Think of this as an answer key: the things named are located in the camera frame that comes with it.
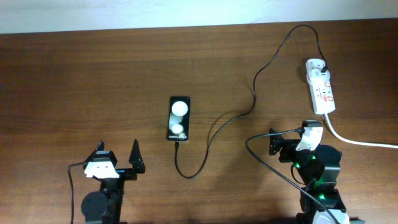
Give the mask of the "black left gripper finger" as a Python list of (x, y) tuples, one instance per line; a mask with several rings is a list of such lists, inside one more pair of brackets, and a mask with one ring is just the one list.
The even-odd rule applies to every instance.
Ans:
[(104, 141), (100, 141), (94, 151), (84, 161), (83, 168), (86, 169), (90, 162), (111, 162), (116, 167), (118, 160), (113, 151), (107, 151), (104, 148)]
[(144, 164), (141, 152), (139, 149), (139, 142), (137, 139), (134, 140), (132, 145), (131, 153), (129, 156), (129, 163), (137, 174), (144, 174), (146, 171), (146, 166)]

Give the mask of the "black Galaxy smartphone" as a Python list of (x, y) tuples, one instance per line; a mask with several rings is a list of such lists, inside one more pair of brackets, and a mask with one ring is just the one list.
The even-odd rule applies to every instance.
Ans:
[(166, 138), (168, 141), (187, 142), (189, 140), (190, 97), (171, 96)]

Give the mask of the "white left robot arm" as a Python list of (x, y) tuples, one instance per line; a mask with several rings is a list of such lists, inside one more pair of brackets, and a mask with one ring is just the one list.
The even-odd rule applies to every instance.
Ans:
[(81, 212), (85, 223), (115, 224), (120, 222), (121, 208), (124, 201), (124, 184), (134, 181), (146, 167), (135, 140), (128, 159), (131, 168), (118, 169), (118, 160), (113, 151), (104, 149), (101, 141), (83, 163), (87, 178), (100, 182), (99, 190), (86, 195), (81, 203)]

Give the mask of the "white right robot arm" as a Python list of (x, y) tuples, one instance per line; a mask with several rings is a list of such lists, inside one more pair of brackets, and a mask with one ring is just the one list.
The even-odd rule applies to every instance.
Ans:
[(342, 153), (320, 144), (323, 128), (299, 128), (300, 139), (284, 139), (274, 129), (269, 133), (269, 154), (279, 154), (280, 162), (291, 162), (305, 185), (300, 196), (302, 212), (296, 215), (296, 222), (348, 224), (346, 207), (335, 188)]

